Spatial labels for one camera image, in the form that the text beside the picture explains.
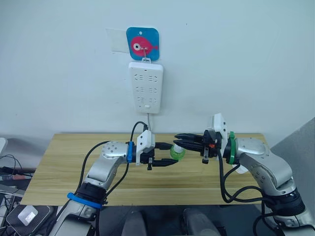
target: pink fish sticker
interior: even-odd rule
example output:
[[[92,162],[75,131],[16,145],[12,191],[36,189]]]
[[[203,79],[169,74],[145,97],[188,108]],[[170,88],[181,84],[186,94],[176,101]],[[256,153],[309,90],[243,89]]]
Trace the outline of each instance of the pink fish sticker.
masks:
[[[146,38],[142,36],[136,36],[131,41],[131,49],[139,57],[144,57],[144,50],[146,49],[146,55],[148,55],[152,49],[158,50],[158,46],[153,46]]]

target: blue ring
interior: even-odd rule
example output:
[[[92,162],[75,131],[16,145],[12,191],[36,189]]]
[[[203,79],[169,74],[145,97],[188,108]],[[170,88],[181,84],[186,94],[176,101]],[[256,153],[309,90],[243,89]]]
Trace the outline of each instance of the blue ring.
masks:
[[[94,207],[94,208],[97,208],[97,209],[101,209],[102,208],[102,204],[99,204],[99,203],[95,203],[95,202],[91,202],[91,201],[88,201],[88,200],[84,200],[82,198],[79,198],[79,197],[76,197],[73,193],[68,193],[67,194],[67,198],[77,202],[77,203],[82,203],[84,205],[87,205],[87,206],[90,206],[90,207]]]

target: blue square sign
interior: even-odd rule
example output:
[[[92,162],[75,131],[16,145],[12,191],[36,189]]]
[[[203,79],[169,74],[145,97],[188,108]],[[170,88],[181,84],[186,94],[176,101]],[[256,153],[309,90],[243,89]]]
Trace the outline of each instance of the blue square sign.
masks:
[[[159,39],[156,29],[130,27],[126,34],[130,55],[133,59],[141,60],[144,58],[145,50],[147,58],[158,60]]]

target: white power strip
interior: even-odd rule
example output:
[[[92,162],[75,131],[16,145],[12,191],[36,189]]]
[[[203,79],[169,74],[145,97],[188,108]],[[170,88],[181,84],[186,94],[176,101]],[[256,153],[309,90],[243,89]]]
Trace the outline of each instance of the white power strip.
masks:
[[[129,74],[132,81],[136,111],[142,113],[159,113],[163,66],[144,62],[130,62]]]

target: white plastic mount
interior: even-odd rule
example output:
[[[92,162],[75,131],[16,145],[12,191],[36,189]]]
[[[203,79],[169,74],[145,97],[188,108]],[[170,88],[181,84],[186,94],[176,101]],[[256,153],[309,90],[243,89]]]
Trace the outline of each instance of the white plastic mount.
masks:
[[[159,113],[163,66],[143,62],[129,63],[135,109],[142,113]]]
[[[221,113],[215,114],[210,118],[210,124],[207,130],[210,135],[214,134],[214,132],[220,132],[222,136],[221,154],[223,155],[224,149],[227,145],[227,125]]]
[[[150,130],[143,131],[137,138],[136,165],[140,165],[140,155],[149,152],[156,146],[155,135]]]

